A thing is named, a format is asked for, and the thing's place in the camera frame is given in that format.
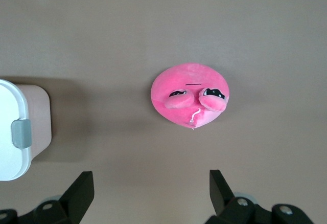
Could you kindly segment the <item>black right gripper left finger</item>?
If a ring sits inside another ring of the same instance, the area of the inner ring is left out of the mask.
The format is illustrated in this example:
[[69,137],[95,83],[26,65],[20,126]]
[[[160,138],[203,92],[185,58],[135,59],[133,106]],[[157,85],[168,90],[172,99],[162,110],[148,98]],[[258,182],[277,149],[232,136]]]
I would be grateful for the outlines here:
[[58,200],[45,201],[22,216],[14,209],[1,210],[1,223],[80,223],[94,195],[93,173],[83,171]]

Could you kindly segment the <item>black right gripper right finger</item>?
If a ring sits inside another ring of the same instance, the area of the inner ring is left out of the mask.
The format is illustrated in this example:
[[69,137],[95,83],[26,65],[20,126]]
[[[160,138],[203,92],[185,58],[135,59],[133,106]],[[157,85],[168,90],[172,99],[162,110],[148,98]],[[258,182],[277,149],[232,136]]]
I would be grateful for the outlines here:
[[220,170],[209,172],[209,194],[216,214],[206,223],[313,224],[308,215],[296,206],[276,204],[268,211],[247,197],[236,197]]

